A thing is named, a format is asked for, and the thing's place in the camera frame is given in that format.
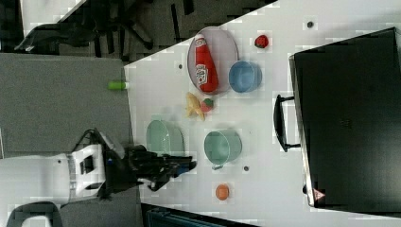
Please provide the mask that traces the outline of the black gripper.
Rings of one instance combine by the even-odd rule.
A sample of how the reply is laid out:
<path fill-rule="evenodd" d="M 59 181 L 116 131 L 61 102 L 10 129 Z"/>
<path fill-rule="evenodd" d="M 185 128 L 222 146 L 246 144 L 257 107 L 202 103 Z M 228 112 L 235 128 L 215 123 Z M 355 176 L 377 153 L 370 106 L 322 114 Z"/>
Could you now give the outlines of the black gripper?
<path fill-rule="evenodd" d="M 192 156 L 164 155 L 163 158 L 171 164 L 178 165 L 178 172 L 188 172 L 197 166 Z M 140 185 L 139 179 L 151 179 L 154 172 L 163 165 L 163 158 L 147 151 L 142 145 L 125 148 L 123 158 L 120 158 L 114 150 L 106 150 L 104 158 L 106 182 L 100 187 L 99 198 L 109 200 L 112 194 Z M 176 175 L 153 177 L 148 189 L 156 192 L 175 178 Z"/>

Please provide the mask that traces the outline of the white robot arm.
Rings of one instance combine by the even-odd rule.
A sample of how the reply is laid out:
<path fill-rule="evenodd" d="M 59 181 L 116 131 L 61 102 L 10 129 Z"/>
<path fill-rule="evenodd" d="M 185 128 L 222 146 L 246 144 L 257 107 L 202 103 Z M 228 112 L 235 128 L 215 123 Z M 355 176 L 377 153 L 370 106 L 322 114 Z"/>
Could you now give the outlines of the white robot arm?
<path fill-rule="evenodd" d="M 69 154 L 7 158 L 1 161 L 1 201 L 66 204 L 106 199 L 144 181 L 157 191 L 196 166 L 190 156 L 159 155 L 142 145 L 127 149 L 122 156 L 90 145 Z"/>

